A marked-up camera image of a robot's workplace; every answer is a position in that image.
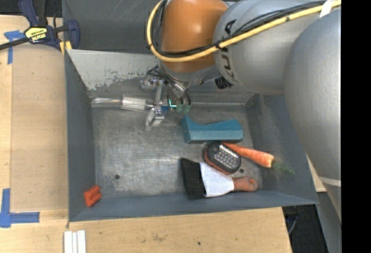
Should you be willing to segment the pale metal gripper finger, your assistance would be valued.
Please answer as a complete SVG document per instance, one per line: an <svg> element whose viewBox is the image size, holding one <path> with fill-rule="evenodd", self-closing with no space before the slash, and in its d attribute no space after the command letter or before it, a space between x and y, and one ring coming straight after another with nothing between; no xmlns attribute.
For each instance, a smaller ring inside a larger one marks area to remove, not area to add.
<svg viewBox="0 0 371 253"><path fill-rule="evenodd" d="M160 109L152 109L149 111L146 121L145 130L150 131L153 127L158 127L164 120L164 114Z"/></svg>
<svg viewBox="0 0 371 253"><path fill-rule="evenodd" d="M145 105L144 105L146 110L162 110L163 107L163 101L155 101L155 100L146 100Z"/></svg>

